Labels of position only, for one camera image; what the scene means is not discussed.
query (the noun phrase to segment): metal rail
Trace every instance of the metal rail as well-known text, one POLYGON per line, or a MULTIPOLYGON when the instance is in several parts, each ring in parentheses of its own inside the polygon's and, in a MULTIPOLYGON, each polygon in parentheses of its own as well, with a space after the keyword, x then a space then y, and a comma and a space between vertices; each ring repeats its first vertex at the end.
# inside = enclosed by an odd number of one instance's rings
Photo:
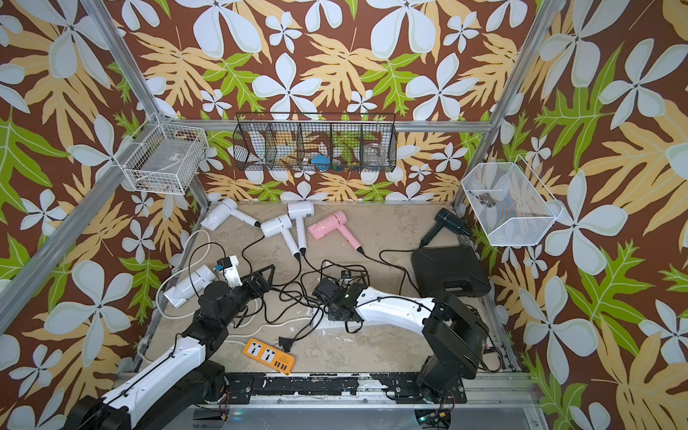
MULTIPOLYGON (((146 126, 141 136, 153 131, 153 126, 146 126)), ((129 145, 122 153, 122 159, 129 157, 135 149, 135 145, 129 145)), ((60 264, 69 252, 74 242, 88 227, 91 220, 103 208, 103 205, 113 195, 125 178, 120 168, 116 165, 107 169, 107 172, 93 185, 83 200, 55 233, 48 238, 45 245, 31 257, 28 263, 12 279, 10 288, 0 301, 0 333, 4 333, 14 319, 19 315, 26 303, 31 300, 34 293, 45 283, 55 267, 60 264)))

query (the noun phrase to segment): hair dryer handle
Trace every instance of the hair dryer handle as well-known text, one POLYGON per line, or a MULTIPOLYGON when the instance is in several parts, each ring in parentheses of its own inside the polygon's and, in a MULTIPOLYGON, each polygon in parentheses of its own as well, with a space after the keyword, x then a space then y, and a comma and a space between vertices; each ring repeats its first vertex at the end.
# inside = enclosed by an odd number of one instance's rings
POLYGON ((437 234, 440 232, 440 230, 442 230, 442 227, 444 227, 443 222, 436 222, 435 225, 432 226, 430 231, 425 235, 425 237, 423 237, 420 240, 419 248, 426 246, 427 244, 429 244, 432 241, 432 239, 435 239, 435 236, 437 236, 437 234))
POLYGON ((299 238, 299 250, 305 252, 305 225, 303 224, 303 217, 296 217, 294 220, 297 225, 297 237, 299 238))
POLYGON ((358 250, 361 247, 361 243, 356 240, 353 234, 349 231, 346 226, 339 226, 338 228, 339 232, 344 236, 344 238, 349 242, 351 246, 354 247, 355 250, 358 250))
POLYGON ((288 228, 282 228, 282 237, 284 237, 284 241, 287 242, 287 248, 289 248, 289 252, 291 252, 292 255, 300 256, 299 249, 297 248, 297 243, 294 241, 294 238, 292 237, 291 230, 288 228))
POLYGON ((241 221, 247 223, 250 226, 260 227, 260 223, 258 222, 257 219, 255 219, 254 217, 251 217, 251 216, 249 216, 249 215, 247 215, 247 214, 245 214, 245 213, 243 213, 237 209, 234 209, 232 211, 232 216, 239 218, 241 221))

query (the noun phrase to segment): hair dryer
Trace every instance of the hair dryer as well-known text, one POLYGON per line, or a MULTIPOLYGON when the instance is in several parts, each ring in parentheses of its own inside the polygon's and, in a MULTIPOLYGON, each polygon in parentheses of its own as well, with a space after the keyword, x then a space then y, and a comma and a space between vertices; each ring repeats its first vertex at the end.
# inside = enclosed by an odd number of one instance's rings
POLYGON ((296 202, 289 203, 287 205, 287 212, 289 213, 289 218, 293 219, 297 223, 297 237, 299 238, 299 250, 302 255, 305 255, 305 226, 303 225, 303 219, 308 216, 313 216, 313 202, 296 202))
POLYGON ((470 236, 471 230, 468 225, 456 214, 449 212, 446 208, 441 208, 437 215, 435 215, 435 225, 430 231, 420 240, 419 248, 426 246, 432 239, 442 230, 442 227, 447 227, 457 235, 470 236))
POLYGON ((329 235, 333 231, 339 230, 342 236, 346 238, 346 240, 351 244, 351 246, 354 247, 355 250, 359 252, 363 251, 361 243, 356 240, 354 235, 351 234, 349 229, 346 228, 344 224, 346 224, 346 215, 344 215, 344 212, 342 211, 337 211, 329 217, 323 218, 321 221, 313 224, 311 227, 308 227, 308 231, 310 231, 310 234, 316 240, 319 240, 326 235, 329 235))
POLYGON ((201 225, 210 231, 215 231, 220 224, 225 222, 227 218, 231 216, 239 218, 241 221, 251 226, 260 227, 260 223, 254 217, 250 217, 247 214, 237 210, 238 207, 239 206, 234 200, 227 197, 225 200, 222 200, 213 210, 211 210, 208 216, 201 221, 201 225))
POLYGON ((191 276, 187 276, 177 282, 175 286, 163 292, 163 294, 167 300, 172 303, 172 306, 178 308, 186 303, 194 294, 200 294, 210 282, 216 280, 217 277, 215 273, 204 264, 191 272, 191 276))
POLYGON ((277 218, 272 218, 270 221, 266 221, 260 226, 260 229, 263 231, 265 237, 272 237, 282 233, 284 241, 287 242, 287 248, 289 248, 289 251, 292 253, 292 255, 294 255, 294 257, 297 258, 297 260, 300 260, 301 255, 299 254, 297 244, 292 237, 292 233, 289 231, 290 228, 292 228, 292 222, 289 220, 289 215, 287 214, 280 215, 277 218))

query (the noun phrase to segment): power strip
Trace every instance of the power strip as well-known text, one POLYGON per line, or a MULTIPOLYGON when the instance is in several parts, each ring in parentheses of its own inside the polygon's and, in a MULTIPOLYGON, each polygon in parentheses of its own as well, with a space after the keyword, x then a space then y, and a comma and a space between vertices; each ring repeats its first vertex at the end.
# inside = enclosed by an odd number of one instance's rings
POLYGON ((285 375, 288 375, 294 367, 293 356, 254 338, 248 339, 244 347, 244 355, 285 375))

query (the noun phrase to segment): floor surface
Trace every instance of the floor surface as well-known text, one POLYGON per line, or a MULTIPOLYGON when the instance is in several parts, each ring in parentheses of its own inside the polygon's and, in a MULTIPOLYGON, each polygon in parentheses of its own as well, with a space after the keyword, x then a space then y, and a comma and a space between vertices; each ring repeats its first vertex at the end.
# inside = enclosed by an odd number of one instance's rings
MULTIPOLYGON (((382 249, 413 249, 418 246, 420 238, 433 226, 435 214, 444 206, 437 204, 355 204, 355 205, 315 205, 315 216, 306 218, 305 225, 323 219, 330 213, 342 210, 347 218, 347 227, 362 243, 363 249, 368 255, 377 258, 382 249)), ((286 205, 283 204, 245 204, 239 207, 243 212, 255 217, 259 221, 267 221, 286 213, 286 205)), ((210 232, 211 240, 220 243, 227 255, 239 257, 239 272, 249 273, 246 260, 240 257, 241 250, 251 242, 259 239, 262 232, 259 228, 249 226, 238 219, 231 217, 216 231, 210 232)), ((199 240, 194 247, 204 243, 204 235, 198 235, 199 240)), ((402 273, 399 269, 384 266, 367 260, 356 252, 338 233, 333 232, 317 241, 307 233, 308 261, 316 267, 320 267, 324 259, 330 259, 338 264, 363 264, 370 273, 372 287, 384 292, 398 293, 402 273)), ((443 229, 432 241, 430 246, 455 246, 458 245, 457 237, 443 229)), ((197 259, 202 251, 197 252, 197 259)), ((215 262, 222 257, 222 250, 213 246, 204 262, 208 267, 213 267, 215 262)), ((289 253, 281 235, 265 238, 246 251, 246 257, 250 260, 254 270, 274 264, 274 283, 283 283, 297 273, 299 262, 289 253)), ((411 275, 410 252, 389 252, 385 258, 395 264, 406 267, 411 275)), ((311 270, 303 264, 302 272, 311 270)), ((329 268, 325 273, 337 276, 340 269, 329 268)), ((309 293, 318 283, 319 276, 310 274, 304 277, 304 286, 309 293)), ((402 294, 417 297, 417 293, 408 281, 405 282, 402 294)), ((269 292, 265 295, 268 306, 268 317, 274 319, 288 303, 278 299, 278 293, 269 292)), ((462 299, 476 307, 480 306, 477 299, 462 299)), ((249 312, 256 308, 257 301, 249 304, 249 312)), ((195 299, 189 300, 181 308, 175 309, 168 305, 166 313, 172 315, 188 314, 197 309, 195 299)), ((279 336, 291 337, 304 325, 308 324, 310 311, 297 305, 289 309, 278 323, 292 319, 302 318, 300 321, 292 321, 282 326, 265 326, 253 337, 269 344, 277 346, 279 336)), ((162 319, 146 355, 149 359, 155 359, 167 351, 174 342, 175 334, 189 326, 191 317, 178 320, 162 319)), ((249 336, 265 323, 263 313, 256 315, 250 323, 244 322, 244 326, 238 329, 230 329, 232 343, 225 343, 217 351, 212 360, 225 366, 228 372, 268 372, 269 367, 254 362, 245 357, 241 350, 249 336)), ((432 355, 432 351, 425 339, 416 333, 390 325, 364 325, 360 332, 347 334, 344 329, 316 329, 305 339, 296 342, 291 350, 291 355, 296 358, 294 372, 416 372, 425 359, 432 355)), ((498 367, 494 354, 485 356, 484 360, 490 368, 498 367)))

